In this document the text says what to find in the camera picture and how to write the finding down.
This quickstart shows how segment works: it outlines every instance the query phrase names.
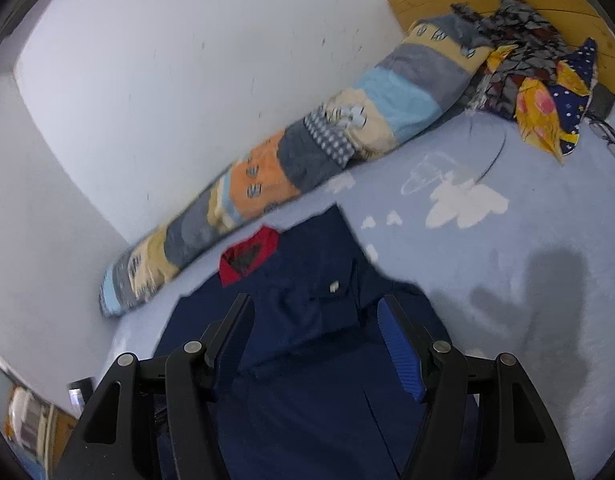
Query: light blue bedsheet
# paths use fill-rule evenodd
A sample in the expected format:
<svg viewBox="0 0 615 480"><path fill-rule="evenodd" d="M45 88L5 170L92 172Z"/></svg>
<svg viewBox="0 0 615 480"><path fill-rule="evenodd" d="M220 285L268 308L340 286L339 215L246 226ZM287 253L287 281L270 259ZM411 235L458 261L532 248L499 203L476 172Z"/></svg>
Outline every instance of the light blue bedsheet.
<svg viewBox="0 0 615 480"><path fill-rule="evenodd" d="M592 478L615 449L615 160L586 126L561 167L515 124L463 113L223 240L121 319L108 364L151 357L177 298L226 246L334 202L383 272L428 294L462 351L521 359L576 477Z"/></svg>

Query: gray patterned cloth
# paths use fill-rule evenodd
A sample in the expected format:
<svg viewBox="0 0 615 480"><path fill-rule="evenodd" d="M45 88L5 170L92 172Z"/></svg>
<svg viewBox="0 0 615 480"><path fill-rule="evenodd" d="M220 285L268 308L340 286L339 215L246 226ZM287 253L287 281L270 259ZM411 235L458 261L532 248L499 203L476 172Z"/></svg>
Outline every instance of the gray patterned cloth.
<svg viewBox="0 0 615 480"><path fill-rule="evenodd" d="M304 122L296 121L285 130L276 153L285 176L302 193L342 171L338 161L317 145Z"/></svg>
<svg viewBox="0 0 615 480"><path fill-rule="evenodd" d="M402 43L377 66L424 88L442 110L448 110L461 97L472 77L463 67L423 44Z"/></svg>
<svg viewBox="0 0 615 480"><path fill-rule="evenodd" d="M468 48L492 46L492 41L479 34L474 23L468 22L456 14L444 14L436 18L422 18L416 22L417 25L419 23L436 25L454 41Z"/></svg>
<svg viewBox="0 0 615 480"><path fill-rule="evenodd" d="M479 34L495 48L515 44L517 47L492 74L483 77L473 102L479 109L513 120L516 97L526 77L547 84L556 83L556 65L571 52L558 30L524 0L500 0L499 8L485 18L466 4L452 9L463 20L474 23ZM474 94L474 89L466 92Z"/></svg>
<svg viewBox="0 0 615 480"><path fill-rule="evenodd" d="M355 110L350 109L348 115L349 121L355 120ZM321 105L305 116L304 123L321 149L341 168L345 168L354 155L354 147L345 135L345 127L341 125L341 121L338 124L329 122L325 116L325 107Z"/></svg>

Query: clothing pile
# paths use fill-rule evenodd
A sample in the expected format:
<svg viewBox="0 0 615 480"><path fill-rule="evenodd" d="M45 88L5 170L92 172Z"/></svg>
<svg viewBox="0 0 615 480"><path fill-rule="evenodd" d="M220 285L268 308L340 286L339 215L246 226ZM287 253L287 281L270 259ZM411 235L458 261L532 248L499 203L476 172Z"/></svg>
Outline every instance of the clothing pile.
<svg viewBox="0 0 615 480"><path fill-rule="evenodd" d="M500 0L485 18L465 4L456 15L476 25L496 50L475 76L470 107L507 120L516 118L526 142L561 163L579 140L579 123L597 82L596 42L576 51L555 27L523 0Z"/></svg>
<svg viewBox="0 0 615 480"><path fill-rule="evenodd" d="M148 301L244 223L421 133L461 96L489 44L456 16L417 27L356 86L234 161L176 218L122 254L101 286L104 316Z"/></svg>
<svg viewBox="0 0 615 480"><path fill-rule="evenodd" d="M410 320L450 341L424 293L380 275L333 206L285 232L264 226L226 250L219 272L179 300L155 355L200 338L241 292L254 301L254 326L210 413L230 477L398 479L425 405L399 381L377 304L393 294ZM477 411L468 396L463 467ZM165 480L176 478L164 458Z"/></svg>

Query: patterned cloth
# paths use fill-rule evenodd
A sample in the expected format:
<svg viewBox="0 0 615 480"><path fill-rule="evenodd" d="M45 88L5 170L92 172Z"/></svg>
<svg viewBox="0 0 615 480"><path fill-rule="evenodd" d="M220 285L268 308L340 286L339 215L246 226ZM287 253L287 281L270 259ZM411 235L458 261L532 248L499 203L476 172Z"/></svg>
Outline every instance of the patterned cloth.
<svg viewBox="0 0 615 480"><path fill-rule="evenodd" d="M343 129L362 159L390 152L398 146L392 129L367 94L346 88L325 104L325 116Z"/></svg>
<svg viewBox="0 0 615 480"><path fill-rule="evenodd" d="M226 174L230 183L229 201L238 214L236 221L239 224L300 195L277 157L284 133L282 130L259 144L246 160L238 161Z"/></svg>
<svg viewBox="0 0 615 480"><path fill-rule="evenodd" d="M516 119L523 140L552 153L559 162L579 141L579 123L595 84L596 42L587 39L556 67L556 83L526 78L516 101Z"/></svg>
<svg viewBox="0 0 615 480"><path fill-rule="evenodd" d="M345 168L354 155L354 147L345 136L344 124L350 123L363 127L365 117L362 113L363 107L355 105L339 108L335 118L328 118L325 115L325 107L322 105L308 113L303 120L310 135L321 149L331 156L341 168Z"/></svg>
<svg viewBox="0 0 615 480"><path fill-rule="evenodd" d="M478 108L513 120L519 88L526 77L556 83L558 60L570 50L554 26L524 0L500 0L494 14L485 18L466 4L453 4L461 18L476 25L495 48L515 44L477 94Z"/></svg>

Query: yellow floral fabric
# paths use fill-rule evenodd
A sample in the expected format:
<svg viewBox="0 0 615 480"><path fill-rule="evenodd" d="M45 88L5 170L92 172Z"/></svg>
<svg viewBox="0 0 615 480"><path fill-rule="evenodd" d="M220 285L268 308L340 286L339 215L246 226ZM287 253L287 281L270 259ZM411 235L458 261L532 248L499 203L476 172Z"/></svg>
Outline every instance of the yellow floral fabric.
<svg viewBox="0 0 615 480"><path fill-rule="evenodd" d="M141 301L179 273L179 268L166 258L164 249L166 226L149 234L133 251L128 262L128 277L134 295Z"/></svg>
<svg viewBox="0 0 615 480"><path fill-rule="evenodd" d="M516 120L524 142L552 153L561 164L560 139L565 132L556 113L556 105L547 87L538 79L523 81L516 99Z"/></svg>
<svg viewBox="0 0 615 480"><path fill-rule="evenodd" d="M487 69L489 73L493 74L499 67L501 62L510 55L510 52L514 50L517 45L502 45L494 52L490 53L487 57Z"/></svg>
<svg viewBox="0 0 615 480"><path fill-rule="evenodd" d="M556 84L581 97L590 95L585 81L564 61L559 61L556 65Z"/></svg>

